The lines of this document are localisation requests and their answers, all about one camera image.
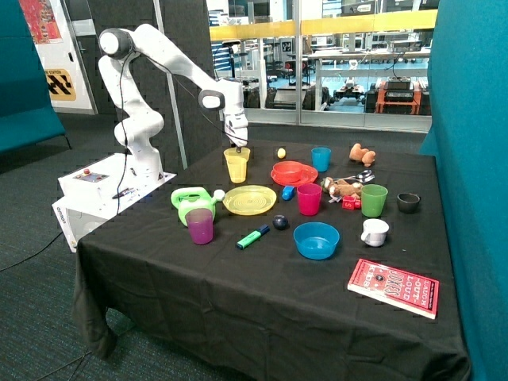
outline grey carpet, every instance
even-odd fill
[[[51,208],[62,196],[58,177],[122,152],[114,139],[113,116],[60,115],[60,119],[74,149],[57,137],[0,155],[0,269],[32,256],[60,232]],[[408,153],[417,152],[424,138],[273,125],[252,125],[249,133],[253,139],[308,142],[311,137],[315,144],[330,145],[358,140],[381,151]],[[0,273],[1,380],[37,380],[50,373],[43,379],[71,377],[86,351],[70,314],[74,275],[75,256],[62,236],[40,255]],[[108,312],[108,320],[116,333],[124,333],[117,350],[107,361],[86,356],[72,379],[250,379],[212,367],[172,343],[147,337],[116,311]]]

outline green watering can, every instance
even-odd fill
[[[214,192],[214,196],[210,197],[205,188],[180,188],[171,193],[171,204],[178,209],[180,221],[187,226],[185,216],[193,209],[209,209],[215,218],[215,204],[217,201],[222,201],[224,197],[225,192],[220,189],[217,189]]]

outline orange toy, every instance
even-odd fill
[[[349,159],[361,162],[365,167],[370,167],[375,161],[375,152],[368,148],[362,148],[360,143],[356,143],[351,148]]]

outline blue cup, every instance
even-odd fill
[[[332,150],[327,147],[317,147],[312,150],[312,166],[318,172],[328,171]]]

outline green cup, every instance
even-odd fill
[[[383,212],[388,189],[380,185],[368,184],[362,187],[362,214],[365,217],[376,218]]]

